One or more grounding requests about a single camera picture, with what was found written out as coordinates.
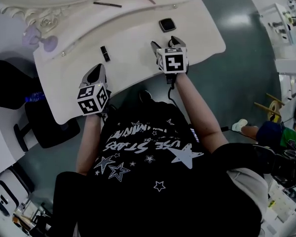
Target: blue object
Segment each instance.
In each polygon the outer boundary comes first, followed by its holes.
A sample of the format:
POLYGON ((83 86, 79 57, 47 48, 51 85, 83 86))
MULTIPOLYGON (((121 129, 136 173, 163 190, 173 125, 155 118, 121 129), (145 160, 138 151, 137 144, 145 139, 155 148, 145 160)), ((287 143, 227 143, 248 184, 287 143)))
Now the blue object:
POLYGON ((39 100, 46 99, 45 94, 43 92, 35 92, 32 93, 31 96, 25 97, 25 102, 37 102, 39 100))

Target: cube with fiducial marker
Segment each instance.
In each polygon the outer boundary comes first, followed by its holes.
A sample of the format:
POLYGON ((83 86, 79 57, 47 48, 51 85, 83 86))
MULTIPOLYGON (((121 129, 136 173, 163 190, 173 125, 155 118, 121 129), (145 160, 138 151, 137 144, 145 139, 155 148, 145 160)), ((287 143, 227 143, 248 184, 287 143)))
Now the cube with fiducial marker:
POLYGON ((101 113, 109 97, 103 83, 92 84, 79 89, 78 104, 82 115, 101 113))
POLYGON ((186 47, 159 48, 157 62, 165 74, 186 73, 186 47))

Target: green floor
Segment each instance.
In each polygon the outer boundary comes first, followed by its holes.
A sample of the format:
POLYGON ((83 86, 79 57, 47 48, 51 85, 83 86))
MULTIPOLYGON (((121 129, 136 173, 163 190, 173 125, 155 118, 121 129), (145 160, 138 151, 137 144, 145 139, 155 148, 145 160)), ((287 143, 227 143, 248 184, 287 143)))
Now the green floor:
MULTIPOLYGON (((269 105, 268 92, 280 98, 281 90, 274 64, 274 53, 259 14, 251 0, 203 0, 213 17, 226 51, 190 67, 188 75, 204 97, 221 126, 231 126, 241 118, 253 125, 261 125, 266 113, 253 105, 269 105)), ((165 101, 169 86, 164 75, 139 83, 112 99, 117 107, 131 102, 139 89, 149 90, 155 101, 165 101)), ((173 98, 186 115, 177 91, 173 98)), ((83 130, 84 118, 78 119, 83 130)), ((245 137, 225 133, 230 142, 249 142, 245 137)), ((74 171, 75 159, 82 134, 51 149, 36 145, 19 160, 36 185, 33 200, 50 203, 53 199, 57 174, 74 171)))

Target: black chair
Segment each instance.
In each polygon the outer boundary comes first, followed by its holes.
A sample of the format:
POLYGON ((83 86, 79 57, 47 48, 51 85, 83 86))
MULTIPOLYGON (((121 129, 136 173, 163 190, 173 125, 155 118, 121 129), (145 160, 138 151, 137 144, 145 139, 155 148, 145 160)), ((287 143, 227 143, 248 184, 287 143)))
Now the black chair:
MULTIPOLYGON (((31 78, 6 61, 0 61, 0 107, 17 110, 25 97, 43 92, 38 78, 31 78)), ((32 129, 42 148, 61 144, 80 133, 75 118, 63 125, 56 123, 46 100, 27 102, 25 112, 29 123, 22 129, 14 126, 15 136, 24 152, 29 149, 24 136, 32 129)))

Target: forearm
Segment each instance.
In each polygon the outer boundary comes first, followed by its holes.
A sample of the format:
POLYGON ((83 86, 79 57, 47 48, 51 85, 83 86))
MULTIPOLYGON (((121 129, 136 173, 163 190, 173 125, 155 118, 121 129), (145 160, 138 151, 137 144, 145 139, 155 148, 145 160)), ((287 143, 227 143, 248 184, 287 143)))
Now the forearm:
POLYGON ((76 171, 86 175, 97 158, 101 134, 101 119, 98 115, 88 115, 78 152, 76 171))
POLYGON ((203 145, 213 152, 228 143, 211 109, 187 75, 178 74, 176 85, 192 126, 203 145))

